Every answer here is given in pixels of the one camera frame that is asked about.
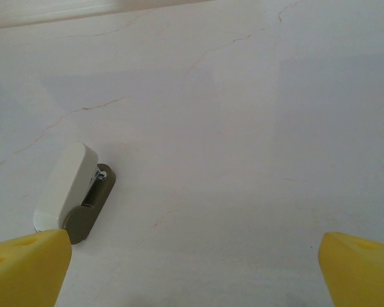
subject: stapler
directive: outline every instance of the stapler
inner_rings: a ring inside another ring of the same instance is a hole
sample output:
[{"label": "stapler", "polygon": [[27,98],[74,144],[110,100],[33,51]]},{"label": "stapler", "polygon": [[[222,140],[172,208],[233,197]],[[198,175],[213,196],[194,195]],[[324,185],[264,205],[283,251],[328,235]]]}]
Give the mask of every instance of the stapler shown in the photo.
[{"label": "stapler", "polygon": [[71,244],[87,238],[115,184],[108,165],[82,143],[69,145],[54,167],[33,216],[36,232],[65,229]]}]

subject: white stapler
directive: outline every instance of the white stapler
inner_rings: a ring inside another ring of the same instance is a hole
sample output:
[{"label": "white stapler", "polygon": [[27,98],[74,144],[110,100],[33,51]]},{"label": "white stapler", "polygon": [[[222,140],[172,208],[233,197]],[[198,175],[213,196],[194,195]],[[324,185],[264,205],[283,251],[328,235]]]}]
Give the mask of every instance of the white stapler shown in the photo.
[{"label": "white stapler", "polygon": [[109,193],[115,174],[82,143],[68,146],[54,167],[34,211],[35,230],[66,229],[72,244],[87,238]]}]

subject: white marble surface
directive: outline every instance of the white marble surface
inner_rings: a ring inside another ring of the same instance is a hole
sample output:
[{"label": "white marble surface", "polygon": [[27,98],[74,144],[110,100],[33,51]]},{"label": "white marble surface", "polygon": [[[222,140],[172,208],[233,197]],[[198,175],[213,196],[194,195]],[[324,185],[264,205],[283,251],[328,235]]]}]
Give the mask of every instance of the white marble surface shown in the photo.
[{"label": "white marble surface", "polygon": [[0,240],[63,148],[117,174],[58,306],[331,306],[384,241],[384,0],[214,0],[0,30]]}]

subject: crack in marble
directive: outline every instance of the crack in marble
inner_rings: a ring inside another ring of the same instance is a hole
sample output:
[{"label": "crack in marble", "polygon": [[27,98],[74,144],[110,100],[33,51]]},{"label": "crack in marble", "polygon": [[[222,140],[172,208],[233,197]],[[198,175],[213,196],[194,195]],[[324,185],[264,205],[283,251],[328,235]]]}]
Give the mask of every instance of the crack in marble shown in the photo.
[{"label": "crack in marble", "polygon": [[284,11],[286,11],[287,9],[289,8],[292,8],[293,6],[296,6],[302,2],[304,2],[305,0],[300,0],[300,1],[297,1],[295,3],[292,3],[292,4],[289,4],[288,6],[286,6],[283,10],[281,10],[278,14],[277,14],[277,17],[279,18],[279,22],[282,22],[283,21],[283,18],[282,18],[282,14]]},{"label": "crack in marble", "polygon": [[[178,192],[174,192],[174,193],[171,193],[171,195],[169,195],[169,197],[165,198],[163,201],[160,202],[160,205],[162,205],[163,203],[168,203],[168,201],[176,196],[178,194]],[[155,222],[155,224],[153,226],[150,226],[148,227],[147,231],[141,236],[141,238],[138,240],[138,243],[136,245],[136,247],[140,247],[143,243],[144,243],[144,240],[145,240],[145,236],[155,227],[159,226],[160,224],[163,224],[163,219],[168,215],[168,214],[171,214],[173,212],[176,212],[176,211],[179,211],[180,208],[177,208],[177,209],[171,209],[171,210],[168,210],[166,213],[162,214],[161,217]]]},{"label": "crack in marble", "polygon": [[218,49],[222,49],[224,47],[227,47],[229,45],[232,45],[234,43],[236,43],[237,41],[239,40],[247,40],[248,38],[250,38],[253,34],[249,34],[249,35],[246,35],[245,37],[242,37],[242,38],[236,38],[234,39],[233,41],[231,41],[230,43],[226,43],[225,45],[222,45],[222,46],[219,46],[219,47],[216,47],[216,48],[212,48],[212,49],[208,49],[206,50],[200,58],[198,58],[194,63],[193,65],[188,69],[188,71],[184,74],[184,77],[186,77],[191,71],[192,69],[194,69],[206,56],[206,54],[208,54],[209,52],[213,52],[213,51],[216,51]]},{"label": "crack in marble", "polygon": [[[122,97],[122,98],[120,98],[120,99],[112,100],[112,101],[107,102],[106,104],[103,104],[103,105],[101,105],[101,106],[95,106],[95,107],[82,107],[82,108],[80,108],[80,109],[77,109],[77,110],[73,110],[73,111],[71,111],[71,112],[68,112],[67,114],[61,115],[61,116],[58,118],[58,120],[57,120],[54,124],[52,124],[52,125],[46,127],[46,128],[43,130],[43,132],[41,133],[41,135],[40,135],[38,138],[36,138],[31,144],[29,144],[28,146],[26,146],[26,147],[24,147],[24,148],[21,148],[21,149],[19,149],[19,150],[16,150],[16,151],[13,153],[13,155],[19,154],[19,153],[21,153],[21,152],[27,150],[28,148],[32,147],[35,143],[37,143],[42,137],[44,137],[44,136],[47,134],[47,131],[48,131],[49,129],[55,127],[55,126],[56,126],[56,125],[57,125],[63,118],[65,118],[65,117],[67,117],[67,116],[70,116],[71,114],[74,114],[74,113],[76,113],[76,112],[80,112],[80,111],[90,111],[90,110],[94,110],[94,109],[99,109],[99,108],[101,108],[101,107],[106,107],[106,106],[108,106],[108,105],[110,105],[110,104],[113,104],[114,102],[118,102],[118,101],[121,101],[121,100],[123,100],[123,99],[125,99],[125,97]],[[0,165],[4,164],[7,160],[8,160],[8,159],[5,159],[5,160],[1,161],[1,162],[0,162]]]},{"label": "crack in marble", "polygon": [[132,19],[129,22],[127,22],[123,27],[120,27],[120,28],[112,30],[112,31],[103,32],[103,33],[99,33],[99,34],[89,34],[89,35],[67,35],[67,36],[61,36],[60,38],[63,38],[63,37],[69,37],[69,38],[74,38],[74,37],[91,37],[91,36],[101,36],[101,35],[115,33],[115,32],[118,32],[118,31],[121,31],[121,30],[125,29],[126,27],[129,27],[131,24],[136,22],[140,17],[145,16],[145,15],[149,14],[150,12],[151,11],[145,12],[144,14],[141,14],[141,15],[138,15],[134,19]]},{"label": "crack in marble", "polygon": [[36,44],[36,43],[51,42],[53,40],[59,40],[60,38],[93,37],[93,36],[101,36],[101,35],[111,34],[111,33],[114,33],[114,32],[121,31],[121,30],[125,29],[126,27],[129,27],[130,25],[134,24],[140,17],[146,16],[149,13],[151,13],[152,11],[153,10],[150,10],[150,11],[145,12],[144,14],[138,15],[134,19],[132,19],[129,22],[127,22],[124,26],[122,26],[122,27],[120,27],[118,29],[112,30],[112,31],[107,31],[107,32],[98,33],[98,34],[78,34],[78,35],[58,36],[58,37],[55,37],[55,38],[51,38],[51,39],[48,39],[48,40],[42,40],[42,41],[38,41],[38,42],[22,43],[22,44],[19,45],[19,47],[23,47],[23,46],[27,46],[27,45],[33,45],[33,44]]}]

